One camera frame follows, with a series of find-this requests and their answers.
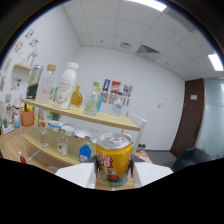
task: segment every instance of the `water bottle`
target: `water bottle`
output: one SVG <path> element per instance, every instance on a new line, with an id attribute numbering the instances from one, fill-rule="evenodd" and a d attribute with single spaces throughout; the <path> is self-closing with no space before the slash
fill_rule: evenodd
<path id="1" fill-rule="evenodd" d="M 111 115 L 120 117 L 121 116 L 121 111 L 122 111 L 122 100 L 121 100 L 122 93 L 119 92 L 117 99 L 114 100 L 113 106 L 112 106 L 112 111 Z"/>

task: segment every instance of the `juice bottle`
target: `juice bottle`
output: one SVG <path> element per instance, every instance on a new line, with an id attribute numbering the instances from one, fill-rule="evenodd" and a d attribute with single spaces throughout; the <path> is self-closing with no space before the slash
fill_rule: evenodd
<path id="1" fill-rule="evenodd" d="M 20 155 L 20 161 L 21 163 L 25 163 L 26 164 L 26 160 L 25 158 L 22 156 L 22 153 L 19 151 L 19 155 Z"/>
<path id="2" fill-rule="evenodd" d="M 75 92 L 72 94 L 71 104 L 79 107 L 82 104 L 82 94 L 79 92 L 80 85 L 76 85 Z"/>

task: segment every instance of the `label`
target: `label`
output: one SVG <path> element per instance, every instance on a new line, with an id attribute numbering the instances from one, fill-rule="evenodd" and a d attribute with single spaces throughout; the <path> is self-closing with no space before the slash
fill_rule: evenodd
<path id="1" fill-rule="evenodd" d="M 66 156 L 68 154 L 68 145 L 65 143 L 59 143 L 58 154 L 61 156 Z"/>
<path id="2" fill-rule="evenodd" d="M 80 156 L 79 156 L 79 160 L 80 160 L 80 162 L 84 162 L 84 161 L 86 161 L 87 159 L 88 159 L 88 157 L 85 156 L 85 155 L 80 155 Z"/>

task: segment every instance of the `can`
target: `can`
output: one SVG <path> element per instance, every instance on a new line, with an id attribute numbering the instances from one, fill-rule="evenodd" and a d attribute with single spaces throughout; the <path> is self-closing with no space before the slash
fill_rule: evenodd
<path id="1" fill-rule="evenodd" d="M 108 133 L 96 141 L 100 179 L 107 187 L 117 188 L 128 181 L 131 167 L 131 138 L 124 134 Z"/>
<path id="2" fill-rule="evenodd" d="M 44 67 L 41 65 L 34 65 L 30 73 L 29 84 L 26 92 L 27 99 L 36 99 L 38 84 L 43 72 L 43 68 Z"/>

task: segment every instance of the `bottle cap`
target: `bottle cap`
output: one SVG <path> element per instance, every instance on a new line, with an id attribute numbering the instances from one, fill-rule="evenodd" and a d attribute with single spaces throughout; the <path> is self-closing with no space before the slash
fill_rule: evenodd
<path id="1" fill-rule="evenodd" d="M 98 87 L 99 85 L 100 85 L 100 84 L 99 84 L 98 82 L 94 82 L 94 83 L 93 83 L 93 86 L 97 86 L 97 87 Z"/>
<path id="2" fill-rule="evenodd" d="M 47 66 L 47 70 L 48 70 L 48 71 L 55 71 L 55 69 L 56 69 L 56 65 L 49 64 L 49 65 Z"/>
<path id="3" fill-rule="evenodd" d="M 76 64 L 75 62 L 69 62 L 67 64 L 67 67 L 71 67 L 71 68 L 74 68 L 74 69 L 78 69 L 79 68 L 79 65 Z"/>

